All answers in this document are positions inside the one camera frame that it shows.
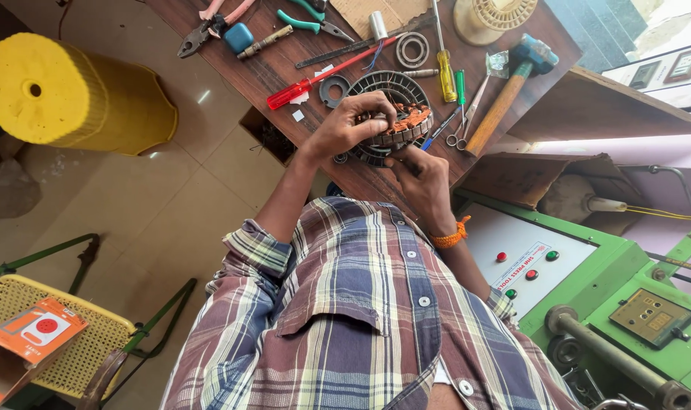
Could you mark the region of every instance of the yellow wire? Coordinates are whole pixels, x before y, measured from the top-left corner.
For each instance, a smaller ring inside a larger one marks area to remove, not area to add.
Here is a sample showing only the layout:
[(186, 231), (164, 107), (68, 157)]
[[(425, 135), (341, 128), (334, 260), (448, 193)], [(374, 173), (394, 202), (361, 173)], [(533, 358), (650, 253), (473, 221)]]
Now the yellow wire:
[(672, 217), (672, 216), (670, 216), (670, 215), (652, 214), (651, 212), (637, 211), (637, 210), (629, 210), (629, 209), (627, 209), (627, 211), (629, 211), (629, 212), (637, 212), (637, 213), (640, 213), (640, 214), (654, 215), (655, 217), (664, 217), (664, 218), (674, 218), (674, 219), (682, 219), (682, 220), (691, 220), (691, 217), (689, 217), (689, 218)]
[(680, 215), (680, 214), (673, 214), (672, 212), (668, 211), (663, 211), (663, 210), (653, 210), (652, 208), (644, 208), (644, 207), (637, 207), (636, 205), (627, 205), (627, 208), (636, 208), (637, 210), (645, 210), (645, 211), (655, 211), (655, 212), (662, 212), (663, 214), (668, 214), (672, 215), (675, 217), (684, 217), (684, 218), (691, 218), (691, 215)]

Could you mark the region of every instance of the wooden hammer handle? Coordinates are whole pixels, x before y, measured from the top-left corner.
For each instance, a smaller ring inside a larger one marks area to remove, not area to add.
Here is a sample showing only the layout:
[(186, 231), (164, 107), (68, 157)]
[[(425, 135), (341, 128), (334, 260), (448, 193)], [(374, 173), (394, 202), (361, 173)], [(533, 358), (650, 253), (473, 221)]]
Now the wooden hammer handle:
[(495, 104), (490, 107), (490, 111), (487, 112), (485, 119), (479, 124), (478, 130), (474, 132), (474, 135), (469, 139), (467, 147), (464, 149), (476, 158), (485, 147), (487, 141), (490, 140), (492, 133), (495, 132), (497, 125), (502, 121), (502, 118), (507, 113), (507, 110), (512, 106), (513, 101), (523, 88), (525, 84), (525, 79), (530, 75), (533, 70), (532, 63), (522, 63), (510, 77), (502, 89), (500, 95), (497, 96)]

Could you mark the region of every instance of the green machine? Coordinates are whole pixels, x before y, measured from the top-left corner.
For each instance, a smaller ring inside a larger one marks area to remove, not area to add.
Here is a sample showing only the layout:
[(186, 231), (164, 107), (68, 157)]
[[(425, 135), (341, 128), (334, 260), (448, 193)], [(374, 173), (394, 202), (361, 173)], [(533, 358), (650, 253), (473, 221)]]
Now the green machine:
[(634, 241), (454, 193), (483, 275), (584, 405), (691, 409), (691, 295), (669, 280), (691, 268), (691, 232), (655, 262)]

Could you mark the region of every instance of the tiled floor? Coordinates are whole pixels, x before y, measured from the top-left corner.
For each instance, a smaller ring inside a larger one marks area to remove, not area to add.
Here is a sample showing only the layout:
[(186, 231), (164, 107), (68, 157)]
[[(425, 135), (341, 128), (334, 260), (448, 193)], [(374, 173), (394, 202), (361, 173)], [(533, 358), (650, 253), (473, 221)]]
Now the tiled floor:
[[(1, 0), (32, 31), (57, 38), (52, 0)], [(18, 155), (41, 183), (30, 213), (0, 219), (0, 263), (88, 232), (103, 244), (80, 296), (145, 321), (190, 277), (199, 279), (168, 346), (105, 407), (157, 408), (168, 374), (203, 302), (203, 284), (226, 254), (221, 237), (253, 217), (284, 172), (238, 121), (249, 103), (198, 55), (176, 56), (181, 38), (135, 0), (75, 0), (62, 39), (157, 72), (180, 112), (173, 141), (142, 157), (27, 145)], [(65, 289), (78, 245), (19, 270)], [(155, 332), (145, 340), (157, 342)], [(129, 370), (138, 363), (128, 360)]]

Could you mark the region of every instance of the blue pen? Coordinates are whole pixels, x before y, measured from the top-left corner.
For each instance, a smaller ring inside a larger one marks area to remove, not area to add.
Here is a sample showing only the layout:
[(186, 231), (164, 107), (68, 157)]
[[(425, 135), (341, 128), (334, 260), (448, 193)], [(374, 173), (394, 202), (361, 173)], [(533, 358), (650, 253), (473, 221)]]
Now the blue pen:
[(439, 136), (439, 134), (441, 134), (441, 132), (444, 130), (444, 128), (446, 128), (449, 125), (449, 122), (451, 122), (452, 119), (454, 117), (456, 117), (457, 114), (459, 114), (459, 112), (461, 110), (462, 110), (462, 107), (457, 107), (454, 111), (452, 111), (452, 113), (449, 115), (449, 117), (447, 117), (447, 119), (443, 123), (441, 123), (441, 125), (436, 129), (436, 131), (434, 131), (432, 136), (427, 138), (426, 141), (424, 141), (424, 143), (421, 145), (421, 149), (423, 151), (426, 151), (429, 149), (429, 147), (432, 145), (433, 140), (436, 139), (437, 136)]

